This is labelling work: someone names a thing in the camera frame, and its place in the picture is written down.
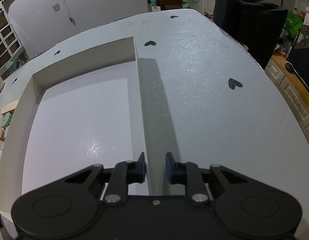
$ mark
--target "black chair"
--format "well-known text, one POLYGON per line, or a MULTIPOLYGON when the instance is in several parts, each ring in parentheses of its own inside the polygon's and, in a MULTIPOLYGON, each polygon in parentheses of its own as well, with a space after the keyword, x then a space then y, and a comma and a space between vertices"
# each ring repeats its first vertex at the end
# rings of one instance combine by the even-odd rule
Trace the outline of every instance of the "black chair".
POLYGON ((273 54, 288 10, 264 0, 216 0, 213 22, 248 46, 264 69, 273 54))

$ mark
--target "metal screw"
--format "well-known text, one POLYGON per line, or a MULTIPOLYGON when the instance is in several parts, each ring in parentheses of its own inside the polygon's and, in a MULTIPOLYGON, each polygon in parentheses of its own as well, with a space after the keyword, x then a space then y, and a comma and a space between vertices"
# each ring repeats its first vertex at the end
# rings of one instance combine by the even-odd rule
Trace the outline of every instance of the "metal screw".
POLYGON ((152 204, 155 205, 155 206, 157 206, 157 205, 160 205, 160 204, 161 204, 161 201, 158 200, 158 199, 155 199, 155 200, 152 201, 152 204))
POLYGON ((108 203, 116 203, 116 202, 120 201, 121 197, 117 194, 109 194, 109 195, 105 196, 104 199, 108 203))
POLYGON ((192 196, 192 199, 195 201, 195 202, 205 202, 209 199, 209 197, 205 194, 202 194, 202 193, 198 193, 198 194, 194 194, 192 196))

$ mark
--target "white wall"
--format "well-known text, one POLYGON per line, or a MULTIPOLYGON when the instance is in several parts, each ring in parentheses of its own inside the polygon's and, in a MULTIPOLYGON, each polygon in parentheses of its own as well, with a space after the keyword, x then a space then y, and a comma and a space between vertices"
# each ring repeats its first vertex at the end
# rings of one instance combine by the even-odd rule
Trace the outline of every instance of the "white wall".
POLYGON ((148 11, 147 0, 5 0, 2 5, 28 55, 32 58, 55 44, 90 28, 148 11), (61 9, 54 12, 52 6, 61 9))

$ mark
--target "black heart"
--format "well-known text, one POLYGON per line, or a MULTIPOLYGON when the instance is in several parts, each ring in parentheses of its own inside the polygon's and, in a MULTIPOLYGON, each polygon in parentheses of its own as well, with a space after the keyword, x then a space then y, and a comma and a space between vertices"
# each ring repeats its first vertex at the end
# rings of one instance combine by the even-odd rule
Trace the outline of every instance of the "black heart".
POLYGON ((157 45, 157 43, 155 43, 154 41, 148 41, 148 42, 146 42, 144 45, 145 45, 145 46, 149 46, 149 45, 155 46, 155 45, 157 45))
POLYGON ((235 86, 242 88, 243 85, 239 82, 236 81, 235 79, 229 78, 229 88, 235 89, 235 86))

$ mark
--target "white foam board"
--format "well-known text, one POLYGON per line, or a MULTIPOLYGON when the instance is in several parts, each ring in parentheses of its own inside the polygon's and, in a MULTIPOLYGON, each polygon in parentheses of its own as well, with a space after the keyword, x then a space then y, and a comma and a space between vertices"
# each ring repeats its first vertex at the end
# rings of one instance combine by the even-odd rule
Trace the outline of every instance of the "white foam board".
MULTIPOLYGON (((140 14, 62 41, 5 80, 0 110, 20 99, 23 90, 34 91, 38 83, 46 82, 46 75, 42 80, 32 78, 37 71, 52 65, 55 72, 60 71, 66 59, 75 67, 77 61, 84 66, 86 58, 75 55, 90 49, 86 55, 93 58, 98 54, 94 62, 97 66, 111 53, 93 48, 129 37, 133 37, 135 46, 129 55, 137 54, 148 174, 152 176, 148 180, 150 194, 160 195, 165 190, 164 155, 171 151, 180 161, 196 162, 202 168, 220 163, 288 192, 303 209, 299 233, 309 227, 309 145, 296 118, 258 63, 195 10, 140 14), (148 41, 156 45, 145 46, 148 41), (240 81, 243 87, 229 89, 229 78, 240 81)), ((127 50, 113 49, 116 57, 127 50)), ((135 60, 129 55, 129 61, 135 60)), ((18 105, 11 121, 16 122, 14 118, 19 116, 23 128, 9 130, 1 160, 1 165, 21 172, 21 177, 23 171, 19 169, 23 168, 27 146, 23 143, 28 140, 26 136, 19 139, 18 133, 30 133, 27 124, 32 123, 31 116, 21 114, 24 107, 18 105), (14 133, 15 140, 11 141, 9 136, 14 133)), ((9 215, 9 205, 16 192, 21 194, 21 185, 4 170, 0 168, 0 212, 6 210, 9 215), (5 192, 4 185, 14 192, 5 192)))
MULTIPOLYGON (((132 61, 47 89, 29 136, 22 194, 95 163, 112 168, 137 160, 144 151, 138 83, 132 61)), ((140 190, 146 193, 147 183, 140 190)), ((139 191, 129 188, 130 194, 139 191)))

